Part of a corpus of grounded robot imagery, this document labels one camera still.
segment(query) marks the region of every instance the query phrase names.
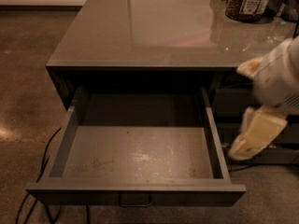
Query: power cord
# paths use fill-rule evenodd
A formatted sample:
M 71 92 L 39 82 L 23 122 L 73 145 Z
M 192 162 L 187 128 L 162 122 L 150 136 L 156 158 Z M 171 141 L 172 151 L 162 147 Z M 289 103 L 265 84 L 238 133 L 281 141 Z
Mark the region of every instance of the power cord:
M 45 204 L 44 204 L 44 207 L 45 207 L 45 210 L 46 210 L 46 213 L 47 213 L 48 220 L 49 220 L 50 224 L 55 224 L 56 221 L 59 219 L 60 214 L 62 213 L 62 207 L 59 206 L 59 210 L 58 210 L 58 213 L 57 213 L 55 218 L 52 217 L 52 215 L 50 213 L 50 210 L 49 210 L 49 207 Z
M 248 165 L 248 166 L 245 166 L 245 167 L 242 167 L 242 168 L 236 168 L 236 169 L 231 169 L 229 170 L 229 172 L 239 172 L 239 171 L 243 171 L 243 170 L 246 170 L 246 169 L 249 169 L 249 168 L 253 168 L 253 167 L 256 167 L 258 166 L 258 164 L 251 164 L 251 165 Z
M 36 180 L 36 183 L 40 180 L 40 178 L 41 178 L 42 175 L 44 174 L 45 169 L 46 169 L 46 166 L 47 166 L 47 163 L 48 163 L 48 161 L 49 161 L 49 158 L 46 159 L 46 155 L 47 155 L 47 151 L 48 151 L 48 148 L 49 148 L 49 146 L 50 146 L 50 143 L 51 143 L 51 141 L 53 140 L 53 138 L 56 136 L 56 134 L 57 134 L 60 130 L 61 130 L 61 127 L 60 127 L 60 128 L 59 128 L 59 129 L 52 135 L 52 137 L 50 138 L 50 140 L 48 141 L 48 143 L 47 143 L 47 145 L 46 145 L 46 147 L 45 147 L 44 154 L 43 154 L 43 159 L 42 159 L 42 162 L 41 162 L 41 165 L 40 165 L 40 171 L 39 171 L 39 175 L 38 175 L 38 178 L 37 178 L 37 180 Z M 18 213 L 17 213 L 17 215 L 16 215 L 16 221 L 15 221 L 15 224 L 19 224 L 19 219 L 20 219 L 21 211 L 22 211 L 22 209 L 23 209 L 23 207 L 24 207 L 24 205 L 25 205 L 25 203 L 26 203 L 28 197 L 29 197 L 29 193 L 26 194 L 26 196 L 23 198 L 23 200 L 22 200 L 22 202 L 21 202 L 21 205 L 20 205 L 20 207 L 19 207 L 19 209 L 18 209 Z M 34 203 L 32 204 L 32 206 L 31 206 L 31 208 L 30 208 L 30 210 L 29 210 L 29 212 L 28 212 L 28 214 L 27 214 L 27 216 L 26 216 L 26 219 L 25 219 L 24 222 L 23 222 L 24 224 L 26 224 L 26 223 L 28 222 L 30 216 L 32 215 L 33 211 L 34 211 L 35 208 L 36 208 L 36 204 L 37 204 L 37 199 L 35 199 Z M 60 209 L 59 209 L 58 214 L 57 214 L 57 216 L 56 216 L 55 219 L 52 219 L 52 218 L 51 218 L 51 219 L 54 221 L 53 223 L 55 223 L 56 220 L 59 218 L 59 216 L 60 216 L 60 214 L 61 214 L 61 209 L 62 209 L 62 208 L 61 208 L 61 206 L 60 206 Z

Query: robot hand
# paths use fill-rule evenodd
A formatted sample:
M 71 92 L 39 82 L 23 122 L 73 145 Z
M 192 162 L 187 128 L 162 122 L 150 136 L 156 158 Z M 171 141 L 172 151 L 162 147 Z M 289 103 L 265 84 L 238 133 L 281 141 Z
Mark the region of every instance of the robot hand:
M 287 126 L 288 115 L 299 114 L 299 37 L 287 39 L 264 58 L 242 63 L 237 72 L 253 80 L 253 95 L 263 104 L 249 107 L 229 156 L 247 160 L 267 147 Z

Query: countertop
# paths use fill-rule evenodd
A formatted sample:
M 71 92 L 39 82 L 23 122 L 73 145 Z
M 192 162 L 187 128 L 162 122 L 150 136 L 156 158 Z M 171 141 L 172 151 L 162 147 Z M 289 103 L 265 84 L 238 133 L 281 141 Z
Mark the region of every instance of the countertop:
M 292 37 L 295 23 L 225 16 L 221 0 L 87 0 L 47 67 L 232 68 Z

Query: drawer front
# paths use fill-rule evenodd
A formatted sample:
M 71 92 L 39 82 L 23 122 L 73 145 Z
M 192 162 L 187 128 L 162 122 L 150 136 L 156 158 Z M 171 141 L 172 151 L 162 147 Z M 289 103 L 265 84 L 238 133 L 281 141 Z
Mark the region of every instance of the drawer front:
M 94 94 L 78 89 L 39 183 L 47 204 L 232 205 L 233 185 L 205 89 Z

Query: spice jar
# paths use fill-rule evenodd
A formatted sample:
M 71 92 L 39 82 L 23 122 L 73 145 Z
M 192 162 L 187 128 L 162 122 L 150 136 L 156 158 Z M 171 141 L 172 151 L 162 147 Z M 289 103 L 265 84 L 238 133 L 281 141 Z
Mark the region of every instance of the spice jar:
M 262 18 L 269 0 L 228 0 L 226 16 L 233 20 L 254 22 Z

